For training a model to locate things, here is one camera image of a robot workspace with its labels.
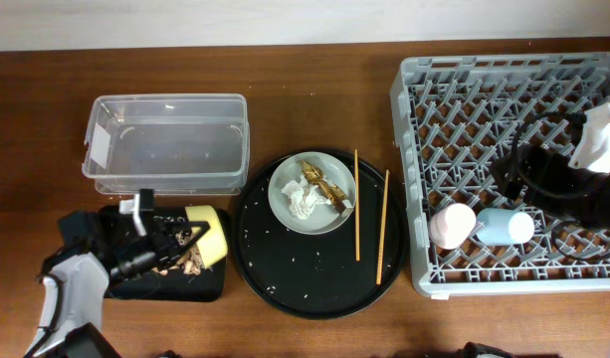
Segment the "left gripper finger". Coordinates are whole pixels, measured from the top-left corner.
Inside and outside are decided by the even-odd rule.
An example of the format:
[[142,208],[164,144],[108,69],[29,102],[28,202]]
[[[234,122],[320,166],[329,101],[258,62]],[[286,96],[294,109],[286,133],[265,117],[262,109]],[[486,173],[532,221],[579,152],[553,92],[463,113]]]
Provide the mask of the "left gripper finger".
[[[177,242],[182,246],[187,246],[192,239],[196,237],[196,234],[181,235],[177,234]],[[203,263],[201,254],[199,253],[198,245],[193,244],[188,250],[180,256],[171,266],[163,269],[163,271],[171,271],[175,269],[181,269],[182,271],[202,271],[206,267]]]
[[152,236],[155,238],[201,238],[211,226],[206,221],[190,221],[182,216],[155,215]]

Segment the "yellow bowl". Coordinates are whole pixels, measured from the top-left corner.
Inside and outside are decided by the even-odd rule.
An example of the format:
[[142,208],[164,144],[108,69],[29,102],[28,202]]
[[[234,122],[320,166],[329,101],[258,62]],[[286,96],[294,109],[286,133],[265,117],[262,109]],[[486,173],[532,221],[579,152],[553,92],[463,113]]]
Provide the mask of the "yellow bowl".
[[228,254],[226,235],[218,213],[211,206],[190,206],[185,208],[185,212],[190,222],[209,224],[209,229],[196,243],[202,266],[209,269]]

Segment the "food scraps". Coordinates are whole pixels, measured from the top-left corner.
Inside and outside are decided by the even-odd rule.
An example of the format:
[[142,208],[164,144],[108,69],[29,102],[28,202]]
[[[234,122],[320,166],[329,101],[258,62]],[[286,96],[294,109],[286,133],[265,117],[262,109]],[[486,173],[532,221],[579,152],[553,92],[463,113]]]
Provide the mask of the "food scraps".
[[[175,234],[175,239],[180,246],[186,246],[192,239],[198,236],[198,231],[185,231]],[[186,275],[199,275],[204,268],[204,264],[199,253],[198,244],[195,243],[191,248],[170,268],[152,271],[159,275],[167,275],[170,270],[182,269]]]

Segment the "blue cup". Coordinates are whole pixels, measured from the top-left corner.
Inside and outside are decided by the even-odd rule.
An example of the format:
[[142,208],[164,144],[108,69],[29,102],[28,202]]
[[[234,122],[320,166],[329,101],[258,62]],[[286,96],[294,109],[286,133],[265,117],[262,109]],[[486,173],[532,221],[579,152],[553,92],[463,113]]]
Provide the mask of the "blue cup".
[[520,211],[487,208],[478,215],[483,226],[476,236],[486,246],[512,246],[528,242],[534,235],[533,218]]

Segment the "pink cup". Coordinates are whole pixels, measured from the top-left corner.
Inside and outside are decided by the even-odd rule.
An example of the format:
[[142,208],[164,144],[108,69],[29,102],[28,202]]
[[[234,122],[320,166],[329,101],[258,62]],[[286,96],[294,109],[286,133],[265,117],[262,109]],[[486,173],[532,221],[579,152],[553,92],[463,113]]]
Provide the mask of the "pink cup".
[[464,242],[476,223],[476,214],[469,206],[451,204],[431,218],[429,238],[437,247],[452,250]]

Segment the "white tissue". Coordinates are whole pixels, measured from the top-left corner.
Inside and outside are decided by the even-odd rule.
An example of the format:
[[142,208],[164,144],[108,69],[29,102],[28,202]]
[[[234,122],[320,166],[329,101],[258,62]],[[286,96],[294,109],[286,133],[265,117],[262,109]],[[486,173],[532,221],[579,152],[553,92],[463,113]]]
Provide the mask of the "white tissue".
[[319,194],[316,185],[311,185],[302,175],[299,181],[291,180],[281,192],[289,199],[289,210],[299,220],[306,220],[317,206],[330,205],[330,201]]

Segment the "grey plate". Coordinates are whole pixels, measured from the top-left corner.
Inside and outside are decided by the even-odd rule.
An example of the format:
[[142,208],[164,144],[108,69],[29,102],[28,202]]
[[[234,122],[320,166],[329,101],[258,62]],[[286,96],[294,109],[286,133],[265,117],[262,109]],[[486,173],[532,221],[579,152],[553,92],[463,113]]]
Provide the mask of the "grey plate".
[[288,157],[271,175],[268,199],[275,217],[300,234],[321,235],[353,214],[356,182],[349,167],[322,152]]

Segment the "gold snack wrapper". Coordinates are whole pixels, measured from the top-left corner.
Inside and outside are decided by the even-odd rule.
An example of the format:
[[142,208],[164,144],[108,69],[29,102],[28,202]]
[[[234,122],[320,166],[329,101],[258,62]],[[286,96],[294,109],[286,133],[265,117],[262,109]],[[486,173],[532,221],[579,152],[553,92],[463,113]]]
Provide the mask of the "gold snack wrapper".
[[335,184],[329,184],[325,180],[324,173],[315,165],[302,160],[301,167],[307,182],[311,185],[316,185],[321,190],[322,194],[330,201],[335,211],[341,217],[347,217],[351,214],[353,206],[342,189]]

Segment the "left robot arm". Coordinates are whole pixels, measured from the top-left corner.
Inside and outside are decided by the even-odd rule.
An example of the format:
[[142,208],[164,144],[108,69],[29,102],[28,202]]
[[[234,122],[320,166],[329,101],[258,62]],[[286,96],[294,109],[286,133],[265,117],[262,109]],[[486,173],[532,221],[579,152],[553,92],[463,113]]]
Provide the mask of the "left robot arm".
[[46,290],[29,357],[114,357],[102,335],[102,302],[123,298],[203,300],[197,277],[227,255],[225,230],[209,206],[76,211],[59,222],[64,244],[46,258]]

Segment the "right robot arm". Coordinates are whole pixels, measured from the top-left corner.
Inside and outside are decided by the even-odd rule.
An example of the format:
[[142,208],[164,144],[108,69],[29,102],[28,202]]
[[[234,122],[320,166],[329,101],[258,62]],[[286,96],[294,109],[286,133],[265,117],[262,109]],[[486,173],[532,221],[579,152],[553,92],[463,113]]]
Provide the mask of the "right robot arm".
[[569,159],[538,146],[524,144],[518,163],[509,154],[495,160],[490,173],[506,198],[586,229],[610,230],[610,179],[604,173],[574,169]]

